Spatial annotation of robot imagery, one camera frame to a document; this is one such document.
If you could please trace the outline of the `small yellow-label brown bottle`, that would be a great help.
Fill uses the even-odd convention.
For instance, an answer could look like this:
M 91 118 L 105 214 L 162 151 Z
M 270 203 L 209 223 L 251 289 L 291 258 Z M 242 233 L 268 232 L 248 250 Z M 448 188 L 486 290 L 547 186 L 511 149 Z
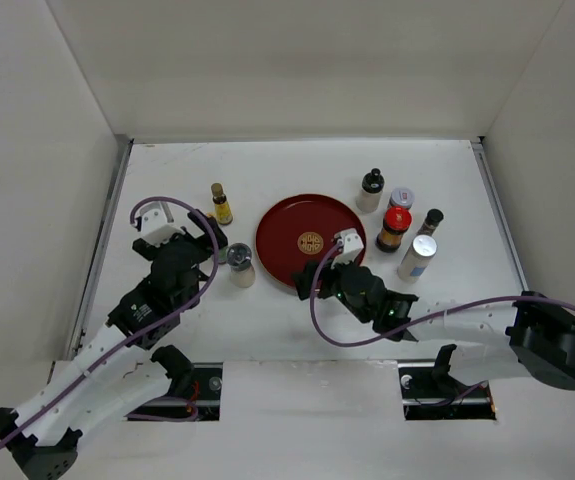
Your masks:
M 228 203 L 223 186 L 220 183 L 211 185 L 212 201 L 215 209 L 216 221 L 220 225 L 229 225 L 233 221 L 233 214 Z

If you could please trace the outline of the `red-cap dark sauce bottle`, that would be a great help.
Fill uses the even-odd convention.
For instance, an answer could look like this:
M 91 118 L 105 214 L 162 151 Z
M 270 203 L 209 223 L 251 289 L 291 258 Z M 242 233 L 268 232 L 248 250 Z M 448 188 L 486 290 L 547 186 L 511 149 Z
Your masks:
M 386 253 L 397 251 L 411 224 L 412 215 L 407 209 L 390 207 L 383 216 L 382 228 L 376 237 L 378 249 Z

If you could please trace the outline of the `black-cap white bottle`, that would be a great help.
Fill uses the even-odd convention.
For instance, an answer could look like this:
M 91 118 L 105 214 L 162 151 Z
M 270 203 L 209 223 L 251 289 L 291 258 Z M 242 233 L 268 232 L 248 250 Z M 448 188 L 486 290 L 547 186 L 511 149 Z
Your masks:
M 385 185 L 384 176 L 379 168 L 372 168 L 361 181 L 361 189 L 356 197 L 356 206 L 363 213 L 377 210 Z

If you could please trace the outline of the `white tall shaker bottle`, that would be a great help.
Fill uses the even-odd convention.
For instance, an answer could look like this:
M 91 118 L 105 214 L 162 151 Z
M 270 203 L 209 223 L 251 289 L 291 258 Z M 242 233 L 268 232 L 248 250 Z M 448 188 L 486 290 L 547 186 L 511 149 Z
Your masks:
M 415 283 L 437 253 L 437 243 L 432 236 L 417 235 L 397 268 L 398 277 Z

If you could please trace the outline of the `black-cap pepper grinder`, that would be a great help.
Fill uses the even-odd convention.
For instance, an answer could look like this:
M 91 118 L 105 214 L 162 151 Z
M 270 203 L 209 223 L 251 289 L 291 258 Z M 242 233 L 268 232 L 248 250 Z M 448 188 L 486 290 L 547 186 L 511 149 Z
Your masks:
M 423 223 L 421 227 L 418 229 L 416 235 L 432 236 L 435 233 L 437 227 L 443 221 L 443 219 L 444 214 L 441 210 L 436 208 L 430 209 L 427 212 L 425 219 L 423 220 Z

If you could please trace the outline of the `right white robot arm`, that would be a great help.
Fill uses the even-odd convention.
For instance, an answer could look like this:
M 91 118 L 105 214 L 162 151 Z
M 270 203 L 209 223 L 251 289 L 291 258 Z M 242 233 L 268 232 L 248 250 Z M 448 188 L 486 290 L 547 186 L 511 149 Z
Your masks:
M 371 326 L 373 342 L 443 341 L 430 373 L 433 388 L 442 395 L 454 395 L 465 385 L 520 377 L 575 391 L 575 317 L 535 292 L 499 301 L 430 305 L 414 294 L 388 289 L 355 262 L 310 261 L 292 280 L 302 300 L 339 301 Z

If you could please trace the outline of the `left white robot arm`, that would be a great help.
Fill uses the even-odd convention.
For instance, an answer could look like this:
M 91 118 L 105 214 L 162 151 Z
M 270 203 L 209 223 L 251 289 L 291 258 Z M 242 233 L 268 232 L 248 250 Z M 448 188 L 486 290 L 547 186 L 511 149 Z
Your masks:
M 95 337 L 46 387 L 15 408 L 0 408 L 0 448 L 27 479 L 59 479 L 96 430 L 131 415 L 150 400 L 188 393 L 193 363 L 164 337 L 196 307 L 213 274 L 200 266 L 228 239 L 200 211 L 188 219 L 194 236 L 155 202 L 133 219 L 132 249 L 149 273 L 110 311 Z

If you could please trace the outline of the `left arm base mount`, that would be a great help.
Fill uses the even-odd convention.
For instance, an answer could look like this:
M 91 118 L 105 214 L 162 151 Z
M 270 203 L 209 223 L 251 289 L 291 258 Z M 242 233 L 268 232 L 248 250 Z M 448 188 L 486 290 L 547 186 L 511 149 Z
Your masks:
M 126 416 L 140 422 L 210 422 L 220 420 L 222 363 L 192 363 L 172 345 L 158 348 L 151 359 L 165 369 L 167 392 Z

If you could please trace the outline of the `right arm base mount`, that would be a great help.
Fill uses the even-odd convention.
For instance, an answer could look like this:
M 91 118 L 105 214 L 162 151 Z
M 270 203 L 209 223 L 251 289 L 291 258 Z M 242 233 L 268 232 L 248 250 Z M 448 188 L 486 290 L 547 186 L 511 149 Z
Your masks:
M 440 349 L 435 360 L 398 363 L 403 415 L 407 421 L 496 420 L 487 383 L 465 385 L 452 378 L 456 345 Z

